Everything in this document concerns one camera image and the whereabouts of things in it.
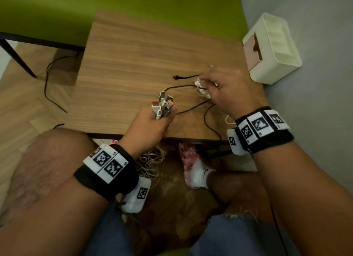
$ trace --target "foot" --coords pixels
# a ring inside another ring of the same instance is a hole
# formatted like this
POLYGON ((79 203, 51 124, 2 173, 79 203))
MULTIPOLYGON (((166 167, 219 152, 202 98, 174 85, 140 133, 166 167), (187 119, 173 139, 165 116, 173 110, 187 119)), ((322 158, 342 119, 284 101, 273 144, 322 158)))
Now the foot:
POLYGON ((214 169, 208 168, 202 162, 196 149, 190 144, 179 144, 179 152, 184 165, 184 179, 188 187, 198 189, 207 188, 207 176, 214 169))

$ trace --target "black metal leg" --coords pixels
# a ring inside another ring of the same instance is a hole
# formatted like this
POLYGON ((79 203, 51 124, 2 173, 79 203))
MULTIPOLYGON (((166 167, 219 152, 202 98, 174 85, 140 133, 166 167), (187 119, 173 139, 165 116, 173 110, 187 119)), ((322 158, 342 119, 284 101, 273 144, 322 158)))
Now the black metal leg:
POLYGON ((2 47, 23 69, 33 77, 37 77, 32 70, 25 64, 16 51, 10 46, 6 39, 0 39, 0 47, 2 47))

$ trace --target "table top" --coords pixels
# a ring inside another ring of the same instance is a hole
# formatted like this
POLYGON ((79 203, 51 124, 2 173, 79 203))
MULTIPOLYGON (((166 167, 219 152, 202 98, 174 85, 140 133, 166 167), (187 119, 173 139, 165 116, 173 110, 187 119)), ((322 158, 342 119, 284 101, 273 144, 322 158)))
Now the table top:
MULTIPOLYGON (((192 84, 174 75, 201 73, 208 65, 230 66, 249 72, 241 42, 165 26, 120 13, 98 10, 79 70, 66 128, 86 133, 124 134, 143 105, 171 86, 192 84)), ((258 95, 263 97, 262 84, 258 95)), ((193 87, 170 89, 178 111, 205 99, 193 87)), ((203 122, 212 102, 175 117, 168 137, 219 140, 203 122)), ((226 115, 214 106, 206 121, 227 139, 226 115)))

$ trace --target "bare leg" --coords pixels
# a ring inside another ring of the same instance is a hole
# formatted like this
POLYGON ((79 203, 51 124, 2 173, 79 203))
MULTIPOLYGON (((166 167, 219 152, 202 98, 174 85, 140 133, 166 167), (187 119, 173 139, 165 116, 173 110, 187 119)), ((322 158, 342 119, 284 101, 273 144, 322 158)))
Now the bare leg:
POLYGON ((258 173, 214 171, 207 177, 207 186, 220 201, 229 204, 225 213, 250 211, 259 221, 273 221, 270 202, 258 173))
POLYGON ((20 216, 41 197, 72 177, 96 148, 84 133, 54 129, 43 133, 18 164, 0 213, 0 225, 20 216))

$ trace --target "wooden floor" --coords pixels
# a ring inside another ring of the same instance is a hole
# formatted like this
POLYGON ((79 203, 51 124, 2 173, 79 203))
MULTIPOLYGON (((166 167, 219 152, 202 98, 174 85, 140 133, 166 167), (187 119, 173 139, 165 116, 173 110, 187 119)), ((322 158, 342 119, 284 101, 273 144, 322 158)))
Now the wooden floor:
MULTIPOLYGON (((66 114, 44 97, 46 67, 54 58, 75 52, 19 43, 19 55, 38 79, 11 60, 0 82, 0 207, 11 175, 29 144, 41 133, 65 122, 66 114)), ((69 106, 80 58, 63 59, 50 70, 48 97, 64 109, 69 106)), ((169 152, 159 184, 146 199, 141 213, 128 220, 137 255, 190 247, 211 215, 220 213, 207 190, 190 190, 183 180, 178 151, 169 152)))

